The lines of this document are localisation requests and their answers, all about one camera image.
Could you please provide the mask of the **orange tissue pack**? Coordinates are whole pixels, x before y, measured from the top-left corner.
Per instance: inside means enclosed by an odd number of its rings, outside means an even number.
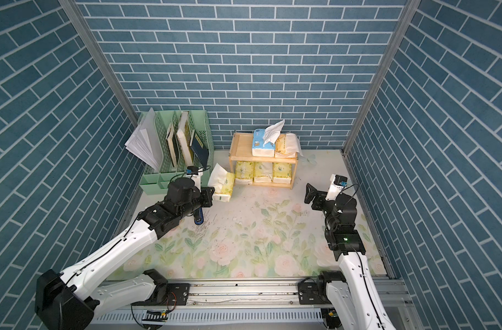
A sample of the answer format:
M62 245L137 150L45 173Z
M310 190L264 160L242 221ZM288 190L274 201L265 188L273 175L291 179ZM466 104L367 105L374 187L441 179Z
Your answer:
M281 134L276 141L275 158L295 158L302 155L300 141L296 134Z

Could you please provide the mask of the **yellow tissue pack with tissue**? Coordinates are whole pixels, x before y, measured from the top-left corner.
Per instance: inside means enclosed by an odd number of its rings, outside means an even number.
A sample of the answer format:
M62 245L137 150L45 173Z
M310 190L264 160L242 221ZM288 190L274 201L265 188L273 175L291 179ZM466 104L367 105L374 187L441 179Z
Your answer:
M235 174L228 172L220 164L216 164L208 181L208 186L215 189L213 199L220 202L229 202L234 183Z

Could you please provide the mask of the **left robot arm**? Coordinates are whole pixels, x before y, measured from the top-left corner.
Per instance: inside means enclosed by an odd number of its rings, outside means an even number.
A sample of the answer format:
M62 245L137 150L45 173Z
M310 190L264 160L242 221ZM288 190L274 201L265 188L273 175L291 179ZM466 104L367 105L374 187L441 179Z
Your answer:
M167 279L155 269L114 285L103 282L139 251L193 216L203 222L203 208L212 206L213 187L198 187L181 177L168 185L161 202L138 214L126 230L83 260L61 272L49 269L37 280L35 313L48 329L85 329L95 318L131 304L176 303Z

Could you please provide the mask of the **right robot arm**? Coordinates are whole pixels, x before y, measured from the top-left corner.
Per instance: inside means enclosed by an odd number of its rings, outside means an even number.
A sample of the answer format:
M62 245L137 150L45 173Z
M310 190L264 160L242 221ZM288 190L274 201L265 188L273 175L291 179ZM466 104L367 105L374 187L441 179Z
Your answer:
M357 200L349 187L331 183L328 191L306 185L304 203L320 211L325 239L339 270L315 280L320 302L331 304L324 323L329 329L394 329L371 276L366 249L355 229Z

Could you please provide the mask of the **blue tissue box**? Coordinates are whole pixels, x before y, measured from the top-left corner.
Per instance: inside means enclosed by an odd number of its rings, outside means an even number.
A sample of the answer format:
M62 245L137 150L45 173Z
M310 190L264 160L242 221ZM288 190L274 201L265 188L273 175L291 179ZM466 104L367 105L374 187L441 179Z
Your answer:
M266 129L255 129L252 140L252 155L255 157L274 157L276 141L280 137L285 120L281 120Z

